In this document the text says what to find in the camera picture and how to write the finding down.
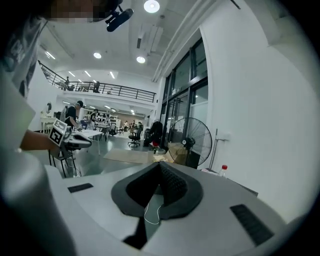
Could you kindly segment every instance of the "black office chair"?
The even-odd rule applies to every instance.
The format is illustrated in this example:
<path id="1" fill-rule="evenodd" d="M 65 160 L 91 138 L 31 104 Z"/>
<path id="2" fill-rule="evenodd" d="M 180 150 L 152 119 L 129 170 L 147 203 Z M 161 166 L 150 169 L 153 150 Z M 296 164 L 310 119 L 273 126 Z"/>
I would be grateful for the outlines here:
<path id="1" fill-rule="evenodd" d="M 139 141 L 140 140 L 140 134 L 141 134 L 141 132 L 142 132 L 142 127 L 140 127 L 139 129 L 138 129 L 138 131 L 136 132 L 136 136 L 129 136 L 129 139 L 131 139 L 131 140 L 133 140 L 132 142 L 128 142 L 128 146 L 130 147 L 130 145 L 136 145 L 137 147 L 138 147 L 138 144 L 139 144 L 139 146 L 140 146 L 140 143 L 139 142 L 137 142 L 137 141 Z"/>

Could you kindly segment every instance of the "plastic bottle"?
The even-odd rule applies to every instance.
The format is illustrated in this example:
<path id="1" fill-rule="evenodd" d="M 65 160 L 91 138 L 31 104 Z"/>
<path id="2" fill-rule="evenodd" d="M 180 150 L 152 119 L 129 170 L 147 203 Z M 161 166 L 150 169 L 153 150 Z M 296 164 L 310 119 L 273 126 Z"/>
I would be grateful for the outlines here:
<path id="1" fill-rule="evenodd" d="M 219 171 L 219 176 L 221 176 L 221 177 L 224 177 L 224 178 L 227 178 L 226 177 L 226 173 L 225 173 L 225 171 L 228 169 L 228 166 L 227 165 L 222 165 L 222 168 L 221 168 L 221 170 Z"/>

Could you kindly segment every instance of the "ceiling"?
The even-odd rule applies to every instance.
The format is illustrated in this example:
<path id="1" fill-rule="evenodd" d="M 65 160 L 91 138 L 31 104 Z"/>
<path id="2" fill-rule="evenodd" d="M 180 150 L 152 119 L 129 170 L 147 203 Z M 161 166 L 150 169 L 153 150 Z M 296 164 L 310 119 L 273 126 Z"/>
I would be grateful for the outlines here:
<path id="1" fill-rule="evenodd" d="M 49 21 L 40 35 L 38 58 L 55 72 L 106 70 L 152 78 L 170 40 L 196 0 L 158 2 L 160 10 L 148 13 L 144 10 L 144 0 L 123 0 L 122 9 L 132 8 L 134 14 L 114 32 L 106 31 L 104 20 L 96 23 Z M 46 51 L 55 59 L 48 58 Z M 102 58 L 94 58 L 95 52 Z M 146 63 L 138 63 L 137 56 L 145 56 Z"/>
<path id="2" fill-rule="evenodd" d="M 68 97 L 59 97 L 59 100 L 65 101 L 71 104 L 76 103 L 75 98 L 68 98 Z M 95 107 L 99 110 L 110 110 L 105 107 L 107 105 L 108 107 L 116 110 L 117 112 L 120 111 L 121 113 L 131 113 L 131 110 L 133 110 L 136 114 L 141 115 L 149 115 L 152 111 L 150 107 L 140 107 L 140 106 L 130 106 L 127 104 L 119 103 L 119 102 L 110 102 L 108 100 L 98 100 L 98 99 L 85 99 L 84 104 L 86 105 L 86 109 L 89 109 L 90 106 Z"/>

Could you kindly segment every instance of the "person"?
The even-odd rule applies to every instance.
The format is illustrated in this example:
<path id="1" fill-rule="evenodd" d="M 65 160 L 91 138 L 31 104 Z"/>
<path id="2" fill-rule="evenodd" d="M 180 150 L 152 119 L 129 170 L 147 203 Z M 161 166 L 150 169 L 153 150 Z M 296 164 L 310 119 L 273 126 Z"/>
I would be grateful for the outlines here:
<path id="1" fill-rule="evenodd" d="M 65 114 L 65 123 L 72 128 L 79 128 L 76 123 L 77 117 L 79 116 L 80 109 L 84 106 L 84 103 L 79 100 L 74 106 L 70 106 Z"/>
<path id="2" fill-rule="evenodd" d="M 96 122 L 98 121 L 98 109 L 95 109 L 93 113 L 90 115 L 89 123 L 88 123 L 88 129 L 94 130 Z"/>
<path id="3" fill-rule="evenodd" d="M 128 129 L 128 121 L 125 121 L 124 125 L 123 125 L 123 130 L 126 132 Z"/>
<path id="4" fill-rule="evenodd" d="M 106 114 L 106 121 L 105 121 L 106 124 L 108 124 L 109 126 L 111 126 L 111 121 L 110 121 L 110 115 L 109 114 Z"/>
<path id="5" fill-rule="evenodd" d="M 106 94 L 111 94 L 111 91 L 112 91 L 112 88 L 110 88 L 110 89 L 106 92 Z"/>
<path id="6" fill-rule="evenodd" d="M 94 88 L 93 88 L 93 92 L 96 93 L 96 94 L 99 94 L 99 86 L 100 86 L 100 82 L 97 81 L 95 84 L 94 84 Z"/>
<path id="7" fill-rule="evenodd" d="M 142 125 L 142 123 L 141 123 L 141 122 L 138 122 L 138 129 L 139 129 L 139 128 L 144 129 L 144 126 Z"/>
<path id="8" fill-rule="evenodd" d="M 131 122 L 129 125 L 129 132 L 133 135 L 134 134 L 134 129 L 135 129 L 135 122 Z"/>
<path id="9" fill-rule="evenodd" d="M 7 4 L 8 10 L 15 10 L 15 18 L 5 26 L 1 35 L 0 69 L 3 71 L 1 75 L 3 74 L 4 79 L 12 82 L 22 97 L 27 98 L 29 83 L 38 59 L 38 38 L 46 22 L 68 23 L 74 22 L 75 18 L 86 22 L 102 21 L 110 15 L 118 1 L 23 1 L 19 2 L 18 9 L 15 2 Z M 28 151 L 55 150 L 57 147 L 47 134 L 27 130 L 20 148 Z"/>
<path id="10" fill-rule="evenodd" d="M 65 84 L 64 91 L 66 91 L 69 85 L 69 76 L 66 77 L 66 81 L 64 82 L 64 84 Z"/>

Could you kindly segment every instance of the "black cap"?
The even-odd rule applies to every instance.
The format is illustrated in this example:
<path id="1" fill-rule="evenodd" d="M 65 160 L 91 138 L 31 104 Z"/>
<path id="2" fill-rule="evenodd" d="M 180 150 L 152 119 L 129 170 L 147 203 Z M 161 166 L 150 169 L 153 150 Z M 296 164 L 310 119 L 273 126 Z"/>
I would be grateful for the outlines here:
<path id="1" fill-rule="evenodd" d="M 84 106 L 84 103 L 81 100 L 79 100 L 77 103 L 80 105 L 81 108 Z"/>

